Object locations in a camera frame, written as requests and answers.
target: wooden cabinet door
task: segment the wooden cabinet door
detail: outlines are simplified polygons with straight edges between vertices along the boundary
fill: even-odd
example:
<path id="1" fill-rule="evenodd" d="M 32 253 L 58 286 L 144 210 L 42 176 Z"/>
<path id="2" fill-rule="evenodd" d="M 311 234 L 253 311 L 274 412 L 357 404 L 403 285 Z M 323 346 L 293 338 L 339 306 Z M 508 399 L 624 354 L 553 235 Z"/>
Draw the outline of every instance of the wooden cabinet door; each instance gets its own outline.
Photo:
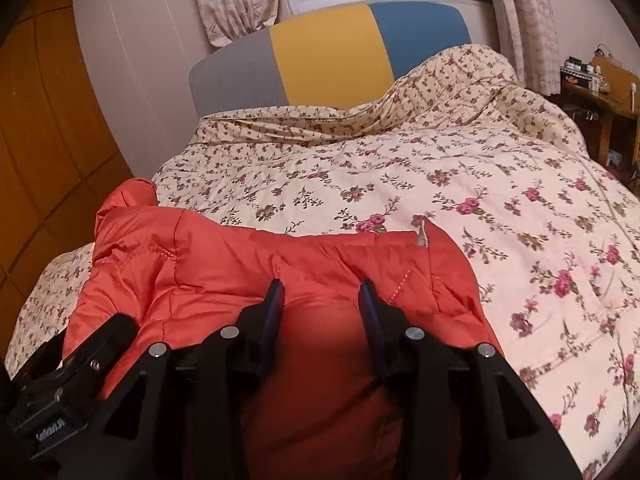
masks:
<path id="1" fill-rule="evenodd" d="M 93 241 L 97 209 L 130 177 L 72 0 L 32 0 L 0 46 L 0 354 L 44 267 Z"/>

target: floral bedspread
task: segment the floral bedspread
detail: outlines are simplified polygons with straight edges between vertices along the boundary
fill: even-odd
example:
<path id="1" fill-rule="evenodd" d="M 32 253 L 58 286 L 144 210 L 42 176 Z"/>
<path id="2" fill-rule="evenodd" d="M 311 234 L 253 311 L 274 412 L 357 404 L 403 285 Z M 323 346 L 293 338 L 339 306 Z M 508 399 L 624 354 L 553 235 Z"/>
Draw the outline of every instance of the floral bedspread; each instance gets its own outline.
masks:
<path id="1" fill-rule="evenodd" d="M 640 410 L 640 205 L 590 160 L 574 123 L 477 45 L 447 49 L 351 110 L 203 118 L 156 174 L 161 205 L 292 235 L 418 228 L 478 277 L 506 357 L 592 479 Z M 23 308 L 15 372 L 66 323 L 91 246 L 63 255 Z"/>

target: wall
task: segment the wall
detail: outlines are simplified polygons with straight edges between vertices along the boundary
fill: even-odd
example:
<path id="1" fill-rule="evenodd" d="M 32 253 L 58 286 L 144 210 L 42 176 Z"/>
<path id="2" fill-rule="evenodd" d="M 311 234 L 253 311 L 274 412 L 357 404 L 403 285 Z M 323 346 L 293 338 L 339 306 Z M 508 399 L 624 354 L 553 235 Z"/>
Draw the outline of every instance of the wall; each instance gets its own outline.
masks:
<path id="1" fill-rule="evenodd" d="M 561 61 L 591 60 L 605 43 L 627 70 L 640 70 L 640 46 L 610 0 L 550 0 L 556 19 Z"/>
<path id="2" fill-rule="evenodd" d="M 498 28 L 495 24 L 492 4 L 484 2 L 445 3 L 460 11 L 473 43 L 485 44 L 500 52 L 500 40 L 498 39 Z"/>
<path id="3" fill-rule="evenodd" d="M 212 52 L 195 0 L 73 0 L 84 62 L 135 176 L 181 152 L 198 117 L 191 67 Z"/>

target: screw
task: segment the screw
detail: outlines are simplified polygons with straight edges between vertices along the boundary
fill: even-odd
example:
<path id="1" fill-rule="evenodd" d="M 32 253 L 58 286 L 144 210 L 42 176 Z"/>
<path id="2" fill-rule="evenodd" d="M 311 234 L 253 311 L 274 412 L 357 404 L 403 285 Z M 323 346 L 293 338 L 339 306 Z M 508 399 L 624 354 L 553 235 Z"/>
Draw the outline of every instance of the screw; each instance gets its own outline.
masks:
<path id="1" fill-rule="evenodd" d="M 404 331 L 404 335 L 414 341 L 420 341 L 420 339 L 424 338 L 424 330 L 417 326 L 410 326 Z"/>
<path id="2" fill-rule="evenodd" d="M 235 325 L 225 326 L 220 330 L 220 336 L 224 339 L 235 339 L 240 335 L 240 329 Z"/>
<path id="3" fill-rule="evenodd" d="M 149 353 L 153 357 L 160 357 L 166 352 L 166 345 L 164 343 L 153 343 L 149 347 Z"/>
<path id="4" fill-rule="evenodd" d="M 493 357 L 495 355 L 495 348 L 489 343 L 480 343 L 478 345 L 478 353 L 483 357 Z"/>

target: orange puffer jacket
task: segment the orange puffer jacket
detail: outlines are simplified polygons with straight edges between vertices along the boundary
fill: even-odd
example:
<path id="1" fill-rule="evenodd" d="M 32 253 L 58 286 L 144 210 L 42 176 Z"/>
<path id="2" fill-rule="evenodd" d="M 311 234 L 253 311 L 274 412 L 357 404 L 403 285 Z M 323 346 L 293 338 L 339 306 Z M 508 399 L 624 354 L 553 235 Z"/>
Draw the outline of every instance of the orange puffer jacket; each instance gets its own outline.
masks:
<path id="1" fill-rule="evenodd" d="M 289 237 L 221 226 L 158 207 L 154 184 L 129 180 L 98 212 L 91 277 L 63 353 L 115 312 L 133 316 L 140 332 L 108 375 L 108 395 L 149 345 L 200 343 L 278 278 L 285 307 L 274 364 L 242 414 L 252 478 L 389 478 L 401 413 L 373 375 L 360 283 L 370 278 L 382 300 L 449 345 L 499 348 L 468 261 L 430 222 L 426 235 L 428 247 L 413 232 Z"/>

